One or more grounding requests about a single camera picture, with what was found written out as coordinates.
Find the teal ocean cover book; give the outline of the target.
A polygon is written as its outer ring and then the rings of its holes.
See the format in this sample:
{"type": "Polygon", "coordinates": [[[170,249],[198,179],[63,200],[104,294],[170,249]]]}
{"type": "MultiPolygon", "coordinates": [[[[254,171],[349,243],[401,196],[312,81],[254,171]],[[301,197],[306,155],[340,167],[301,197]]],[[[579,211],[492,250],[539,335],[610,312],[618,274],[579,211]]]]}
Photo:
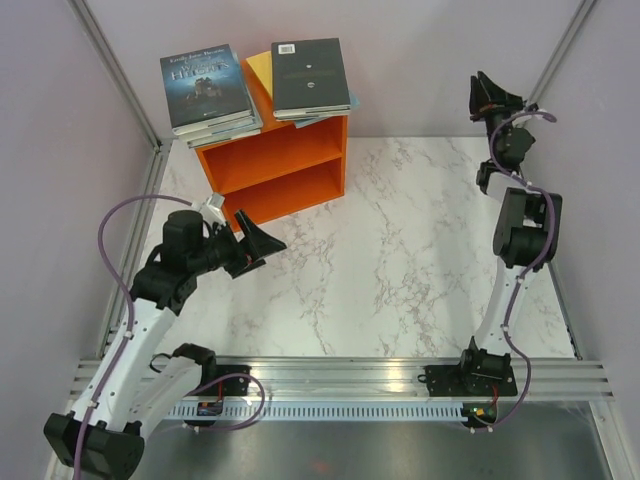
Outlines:
{"type": "Polygon", "coordinates": [[[254,122],[253,101],[235,55],[181,68],[170,80],[167,100],[176,136],[221,132],[254,122]]]}

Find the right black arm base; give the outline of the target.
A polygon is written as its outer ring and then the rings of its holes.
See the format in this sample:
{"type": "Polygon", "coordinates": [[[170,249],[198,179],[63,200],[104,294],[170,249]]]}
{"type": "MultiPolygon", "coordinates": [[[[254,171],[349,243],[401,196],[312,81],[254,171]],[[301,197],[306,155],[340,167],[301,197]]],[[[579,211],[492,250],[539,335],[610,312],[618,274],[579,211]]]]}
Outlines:
{"type": "Polygon", "coordinates": [[[431,397],[492,397],[494,390],[500,398],[518,395],[511,367],[464,370],[460,364],[432,364],[417,379],[431,397]]]}

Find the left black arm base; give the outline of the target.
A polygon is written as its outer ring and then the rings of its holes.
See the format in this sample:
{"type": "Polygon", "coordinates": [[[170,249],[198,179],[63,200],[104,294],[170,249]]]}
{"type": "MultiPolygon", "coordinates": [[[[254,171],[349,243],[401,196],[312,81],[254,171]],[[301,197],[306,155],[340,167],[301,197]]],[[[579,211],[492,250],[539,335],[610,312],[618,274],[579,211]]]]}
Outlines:
{"type": "Polygon", "coordinates": [[[205,366],[198,385],[199,396],[224,400],[227,396],[247,394],[251,380],[248,375],[252,368],[247,364],[227,364],[205,366]]]}

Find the grey book with barcode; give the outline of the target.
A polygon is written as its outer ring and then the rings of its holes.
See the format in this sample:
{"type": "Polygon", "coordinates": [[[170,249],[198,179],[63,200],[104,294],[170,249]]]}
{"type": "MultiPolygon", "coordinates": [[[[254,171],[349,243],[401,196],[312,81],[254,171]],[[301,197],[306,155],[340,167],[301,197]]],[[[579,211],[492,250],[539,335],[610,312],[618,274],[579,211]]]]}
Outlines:
{"type": "Polygon", "coordinates": [[[202,138],[216,138],[218,136],[235,135],[250,130],[260,130],[263,126],[263,121],[260,116],[248,116],[243,119],[238,119],[218,125],[206,127],[201,130],[193,131],[190,133],[181,134],[178,139],[184,143],[189,141],[202,139],[202,138]]]}

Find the black book with barcode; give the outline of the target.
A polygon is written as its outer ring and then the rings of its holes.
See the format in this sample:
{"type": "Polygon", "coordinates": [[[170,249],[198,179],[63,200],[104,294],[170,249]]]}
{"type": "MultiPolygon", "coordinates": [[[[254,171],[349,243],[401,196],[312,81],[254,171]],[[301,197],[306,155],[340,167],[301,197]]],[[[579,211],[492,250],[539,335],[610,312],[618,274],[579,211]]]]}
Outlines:
{"type": "Polygon", "coordinates": [[[351,99],[339,39],[274,42],[271,61],[276,119],[350,113],[351,99]]]}

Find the purple nebula cover book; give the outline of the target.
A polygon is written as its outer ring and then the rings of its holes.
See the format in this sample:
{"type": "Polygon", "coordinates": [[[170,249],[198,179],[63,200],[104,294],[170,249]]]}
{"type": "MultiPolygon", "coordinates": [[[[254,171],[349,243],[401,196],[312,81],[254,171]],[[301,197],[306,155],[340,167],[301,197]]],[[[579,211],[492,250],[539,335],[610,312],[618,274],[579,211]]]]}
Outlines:
{"type": "Polygon", "coordinates": [[[278,121],[293,121],[298,128],[302,128],[304,125],[310,125],[314,122],[322,121],[324,119],[339,117],[339,116],[348,116],[352,111],[359,108],[361,104],[359,98],[355,95],[353,91],[349,91],[349,98],[350,98],[350,106],[347,109],[314,113],[314,114],[303,114],[300,116],[275,117],[275,119],[278,121]]]}

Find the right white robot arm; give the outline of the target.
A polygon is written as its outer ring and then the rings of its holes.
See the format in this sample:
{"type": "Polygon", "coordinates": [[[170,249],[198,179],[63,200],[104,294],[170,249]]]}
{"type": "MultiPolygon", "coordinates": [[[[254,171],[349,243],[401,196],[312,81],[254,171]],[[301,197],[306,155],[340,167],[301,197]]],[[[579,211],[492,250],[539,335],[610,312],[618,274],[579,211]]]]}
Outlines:
{"type": "Polygon", "coordinates": [[[529,105],[479,71],[470,78],[470,120],[485,124],[490,158],[481,163],[476,184],[501,203],[492,250],[496,278],[480,327],[463,351],[456,370],[458,385],[473,395],[516,391],[511,355],[512,331],[535,275],[555,256],[563,199],[527,181],[521,164],[535,137],[517,122],[556,117],[529,105]]]}

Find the dark blue Wuthering Heights book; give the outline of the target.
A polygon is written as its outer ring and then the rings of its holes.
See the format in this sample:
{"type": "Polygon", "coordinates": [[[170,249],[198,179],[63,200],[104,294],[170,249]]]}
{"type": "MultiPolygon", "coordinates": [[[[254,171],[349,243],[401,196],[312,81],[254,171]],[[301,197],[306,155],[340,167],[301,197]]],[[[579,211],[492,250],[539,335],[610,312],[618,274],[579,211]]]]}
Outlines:
{"type": "Polygon", "coordinates": [[[160,66],[174,134],[250,115],[243,70],[230,45],[163,57],[160,66]]]}

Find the green fantasy cover book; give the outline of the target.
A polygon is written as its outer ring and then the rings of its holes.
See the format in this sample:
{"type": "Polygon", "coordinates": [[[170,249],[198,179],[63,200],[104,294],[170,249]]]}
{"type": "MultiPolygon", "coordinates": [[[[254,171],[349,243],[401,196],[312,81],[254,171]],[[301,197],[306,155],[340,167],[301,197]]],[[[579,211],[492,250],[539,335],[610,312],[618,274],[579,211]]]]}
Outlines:
{"type": "Polygon", "coordinates": [[[250,131],[246,131],[246,132],[242,132],[242,133],[237,133],[235,135],[218,136],[216,138],[207,137],[207,138],[197,139],[197,140],[193,140],[193,141],[187,142],[186,145],[190,149],[217,146],[217,145],[225,144],[225,143],[228,143],[228,142],[233,142],[233,141],[236,141],[236,140],[240,140],[240,139],[256,136],[256,135],[259,135],[260,133],[261,133],[260,130],[255,129],[255,130],[250,130],[250,131]]]}

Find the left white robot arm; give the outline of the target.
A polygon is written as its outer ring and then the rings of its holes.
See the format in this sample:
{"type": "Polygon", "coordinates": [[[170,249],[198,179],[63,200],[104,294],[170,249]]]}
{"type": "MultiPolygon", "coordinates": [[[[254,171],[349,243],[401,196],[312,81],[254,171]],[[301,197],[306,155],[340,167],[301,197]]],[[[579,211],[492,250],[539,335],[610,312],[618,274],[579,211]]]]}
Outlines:
{"type": "Polygon", "coordinates": [[[188,395],[211,393],[221,381],[215,353],[184,343],[145,389],[138,387],[166,332],[197,288],[199,276],[224,270],[238,278],[264,265],[286,244],[260,229],[242,210],[228,223],[194,210],[172,212],[162,241],[136,274],[129,316],[85,390],[66,414],[52,414],[44,435],[58,460],[76,477],[128,479],[145,443],[168,411],[188,395]]]}

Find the yellow book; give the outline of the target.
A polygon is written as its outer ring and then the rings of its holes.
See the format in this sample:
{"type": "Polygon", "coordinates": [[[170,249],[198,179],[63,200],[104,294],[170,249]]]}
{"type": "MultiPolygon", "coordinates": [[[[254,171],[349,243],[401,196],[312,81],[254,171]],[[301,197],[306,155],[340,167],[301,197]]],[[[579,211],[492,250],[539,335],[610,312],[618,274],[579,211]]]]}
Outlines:
{"type": "Polygon", "coordinates": [[[272,71],[272,54],[270,51],[250,56],[246,58],[246,62],[253,70],[254,74],[261,82],[267,95],[273,98],[273,71],[272,71]]]}

